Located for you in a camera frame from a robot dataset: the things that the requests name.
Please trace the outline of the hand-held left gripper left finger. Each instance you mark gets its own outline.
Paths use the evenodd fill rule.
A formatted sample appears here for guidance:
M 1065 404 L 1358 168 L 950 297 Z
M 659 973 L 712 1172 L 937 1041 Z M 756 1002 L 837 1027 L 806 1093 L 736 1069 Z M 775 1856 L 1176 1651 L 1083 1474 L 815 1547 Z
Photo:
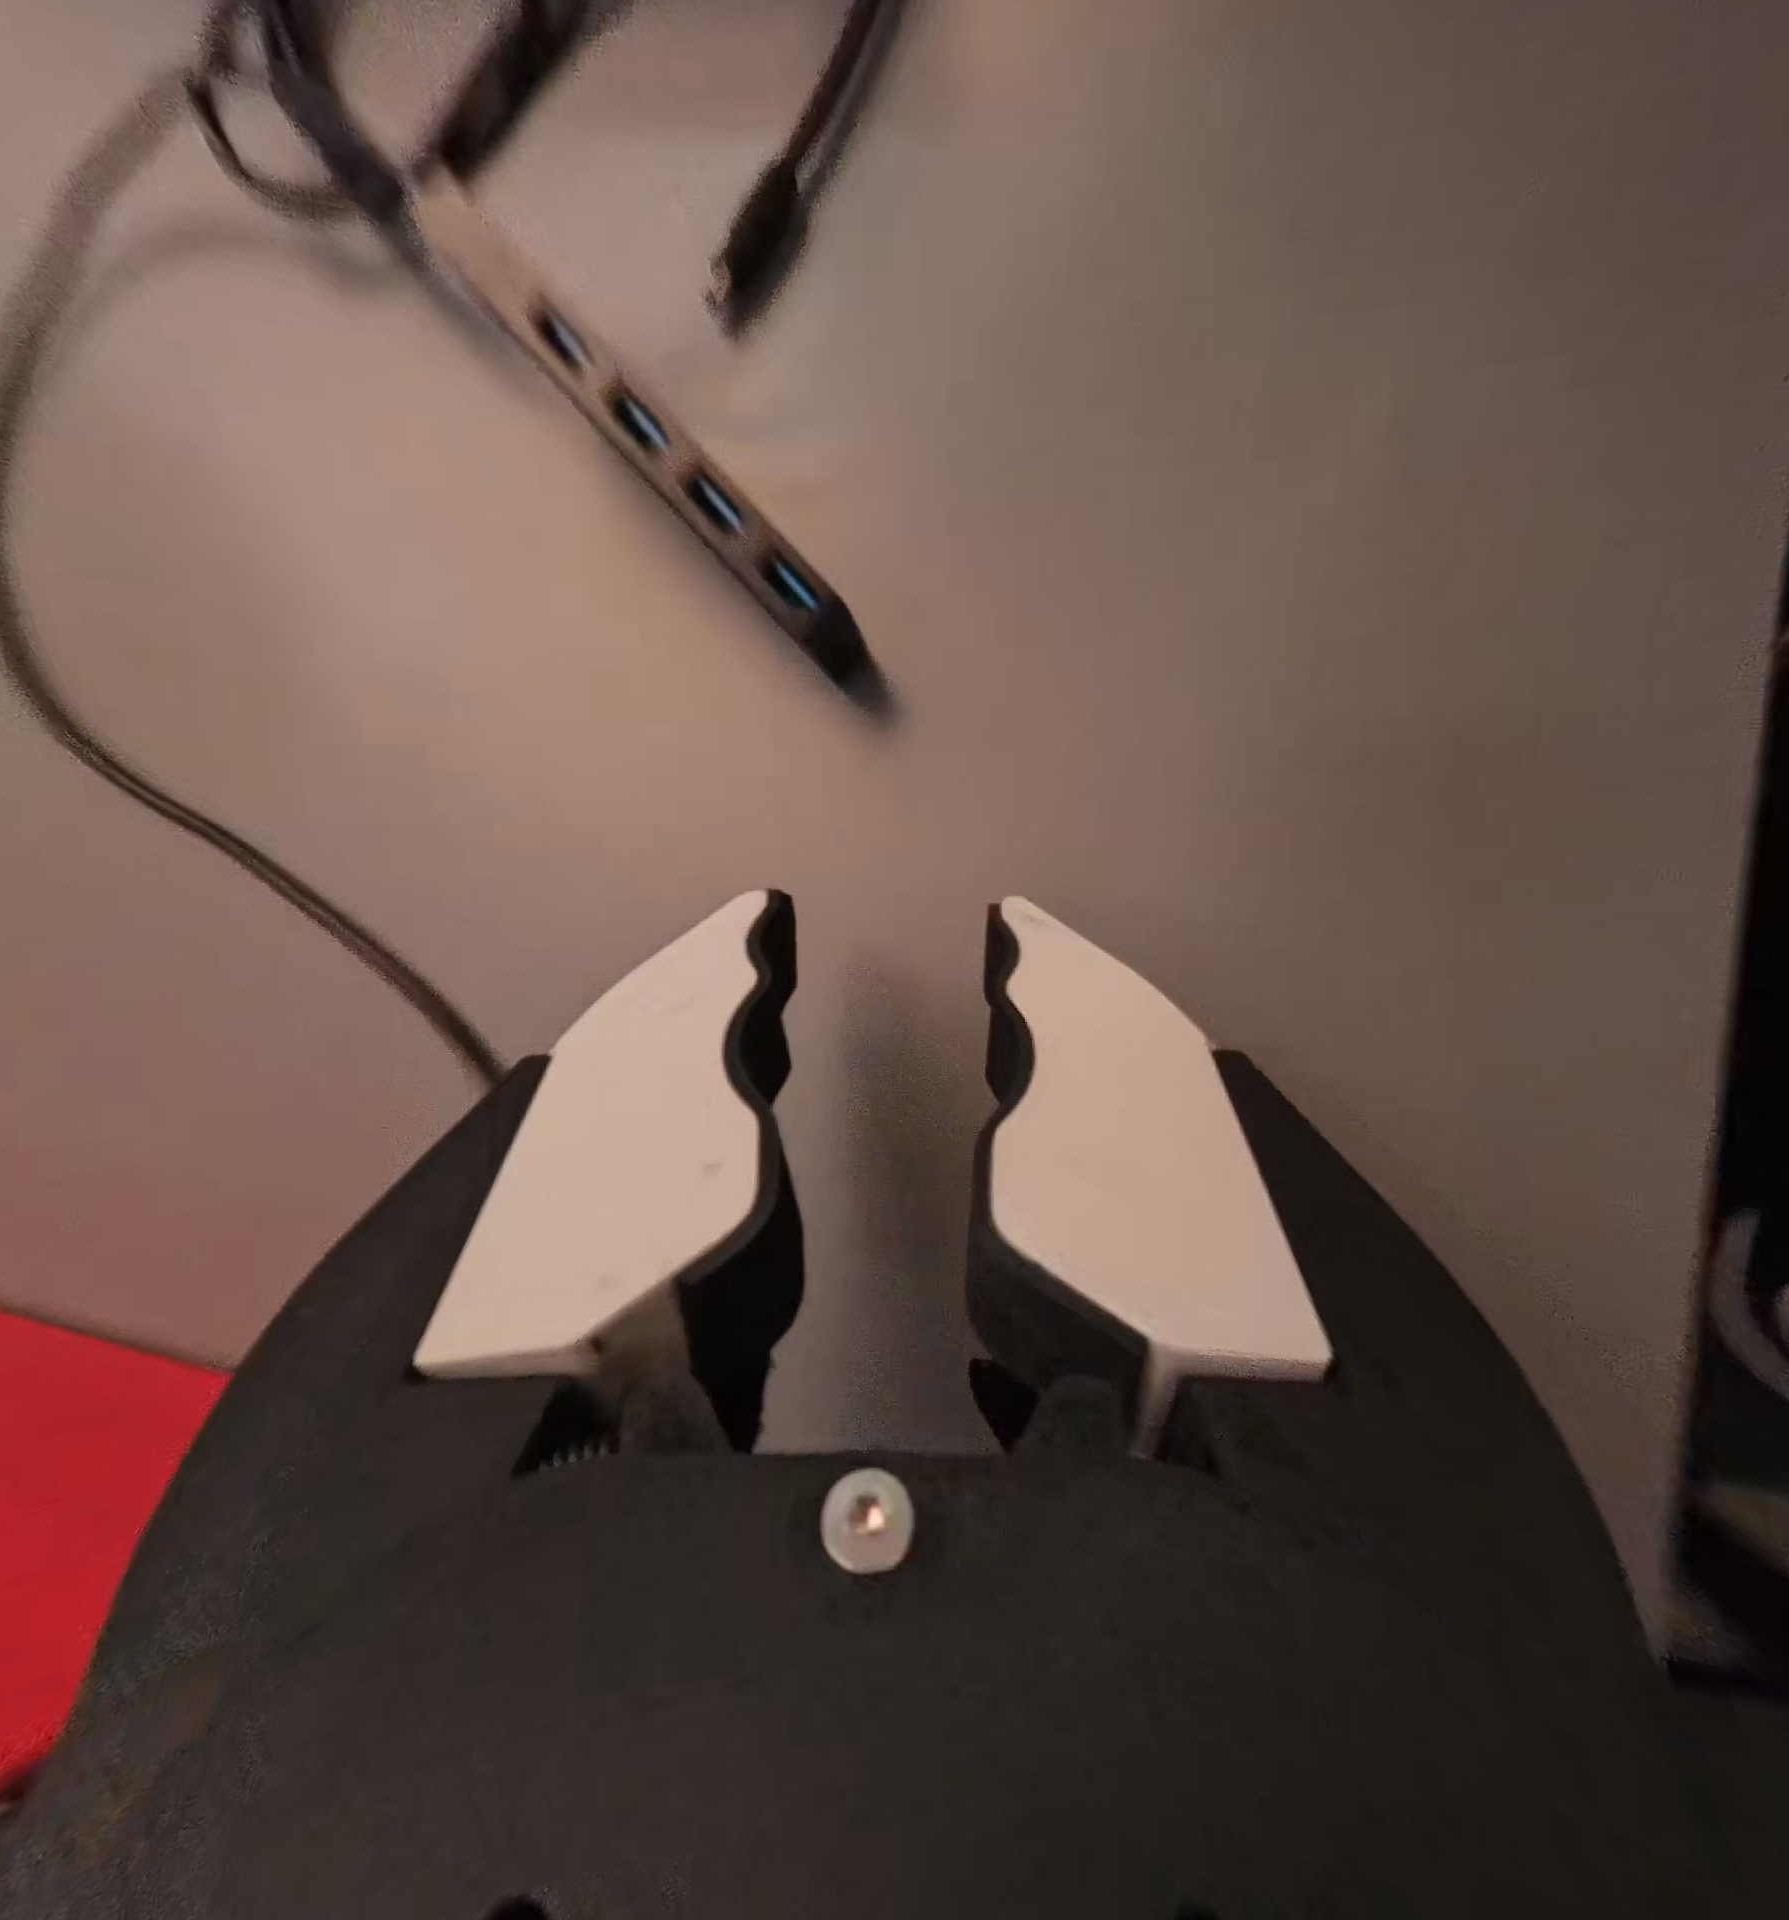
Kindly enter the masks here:
M 775 1115 L 795 916 L 741 893 L 557 1041 L 413 1353 L 422 1380 L 554 1379 L 615 1432 L 640 1405 L 752 1452 L 804 1301 Z

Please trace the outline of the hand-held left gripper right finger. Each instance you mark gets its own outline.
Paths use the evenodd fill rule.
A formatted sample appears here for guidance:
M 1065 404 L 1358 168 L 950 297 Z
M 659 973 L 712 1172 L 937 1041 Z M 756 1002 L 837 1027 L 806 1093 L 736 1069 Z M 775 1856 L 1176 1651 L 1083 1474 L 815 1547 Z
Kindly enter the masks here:
M 1018 895 L 985 912 L 981 993 L 965 1309 L 1002 1452 L 1078 1402 L 1158 1457 L 1188 1387 L 1322 1384 L 1335 1350 L 1207 1035 Z

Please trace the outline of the red plastic bin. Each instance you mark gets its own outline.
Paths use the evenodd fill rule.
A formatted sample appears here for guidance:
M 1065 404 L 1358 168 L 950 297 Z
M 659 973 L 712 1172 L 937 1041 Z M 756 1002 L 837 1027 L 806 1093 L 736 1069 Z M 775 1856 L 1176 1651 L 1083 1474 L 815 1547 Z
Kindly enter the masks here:
M 0 1310 L 0 1798 L 61 1733 L 119 1578 L 227 1382 Z

